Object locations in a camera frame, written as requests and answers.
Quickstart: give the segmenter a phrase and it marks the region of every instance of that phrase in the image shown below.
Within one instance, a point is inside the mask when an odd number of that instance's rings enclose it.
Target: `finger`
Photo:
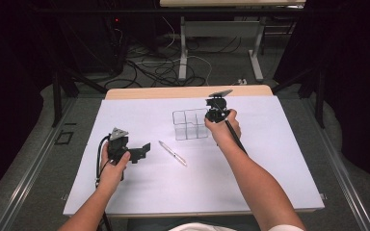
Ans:
[[[206,118],[205,118],[205,126],[206,126],[207,128],[210,128],[211,124],[212,124],[212,122],[211,122],[211,121],[206,117]]]
[[[101,165],[104,166],[108,161],[108,146],[109,143],[106,141],[101,149]]]
[[[242,129],[239,127],[236,133],[237,133],[237,137],[240,139],[242,137]]]
[[[124,155],[122,155],[121,160],[119,160],[119,163],[116,165],[116,168],[123,172],[127,163],[130,161],[131,153],[129,151],[126,151]]]
[[[227,119],[236,119],[237,112],[236,110],[229,109],[229,115],[227,116]]]

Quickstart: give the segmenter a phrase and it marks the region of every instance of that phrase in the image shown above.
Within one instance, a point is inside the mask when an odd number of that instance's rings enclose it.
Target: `hand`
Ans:
[[[121,160],[118,164],[113,166],[112,164],[108,164],[108,145],[109,143],[106,142],[101,150],[101,164],[100,167],[104,167],[103,171],[101,172],[100,176],[100,183],[97,187],[98,190],[102,190],[109,195],[113,194],[114,191],[117,189],[119,185],[119,181],[121,180],[122,172],[125,170],[128,161],[130,160],[131,154],[127,151],[122,155]]]
[[[227,116],[227,120],[230,122],[233,130],[235,130],[236,135],[240,138],[242,136],[241,129],[239,127],[239,122],[236,120],[237,112],[233,109],[230,109],[229,115]],[[229,129],[227,128],[224,121],[215,123],[209,121],[209,119],[205,119],[206,127],[212,132],[213,139],[217,144],[221,144],[223,142],[234,141],[232,134],[230,133]]]

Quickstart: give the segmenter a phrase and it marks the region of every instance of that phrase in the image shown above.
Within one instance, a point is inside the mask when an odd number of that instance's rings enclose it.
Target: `white paper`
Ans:
[[[250,157],[281,184],[297,210],[324,208],[303,154],[275,96],[227,96],[237,111],[241,143]],[[151,143],[146,158],[128,164],[108,215],[212,214],[248,212],[231,169],[208,138],[176,141],[172,112],[206,108],[205,98],[103,100],[64,214],[73,215],[94,192],[100,141],[114,127],[127,131],[129,148]],[[183,157],[181,165],[158,141]]]

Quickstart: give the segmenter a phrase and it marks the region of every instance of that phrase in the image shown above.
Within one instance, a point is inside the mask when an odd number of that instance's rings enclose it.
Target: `desk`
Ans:
[[[265,7],[265,6],[292,6],[302,5],[305,0],[160,0],[161,7]],[[257,59],[260,41],[266,17],[259,21],[186,21],[181,16],[181,61],[179,67],[179,80],[186,79],[186,64],[188,50],[186,37],[244,37],[255,38],[252,50],[249,50],[251,66],[256,81],[262,82],[263,75]]]
[[[109,90],[94,123],[64,214],[73,215],[93,193],[96,150],[114,126],[130,133],[128,147],[151,142],[151,150],[137,164],[128,164],[124,181],[107,206],[109,216],[249,214],[251,211],[231,169],[211,135],[186,141],[176,141],[174,137],[172,111],[203,108],[206,95],[228,89],[233,92],[226,97],[227,105],[238,111],[244,134],[241,142],[251,158],[275,176],[296,210],[324,208],[284,112],[271,90],[266,86],[222,86]],[[188,166],[180,165],[159,146],[158,140],[180,153]]]

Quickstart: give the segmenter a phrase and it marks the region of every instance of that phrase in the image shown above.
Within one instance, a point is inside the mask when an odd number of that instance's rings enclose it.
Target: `black curtain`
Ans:
[[[332,49],[324,59],[325,100],[333,107],[342,128],[343,155],[370,173],[370,1],[308,0],[305,7],[315,13],[320,9],[341,13],[315,14],[299,20],[275,80],[280,84],[288,82],[303,70],[317,66],[324,51]],[[343,39],[331,45],[329,39],[338,38],[332,28],[347,16],[351,20],[343,27]],[[302,97],[316,91],[317,74],[310,72],[298,81],[302,83]]]
[[[36,125],[50,71],[14,1],[0,1],[0,180]]]

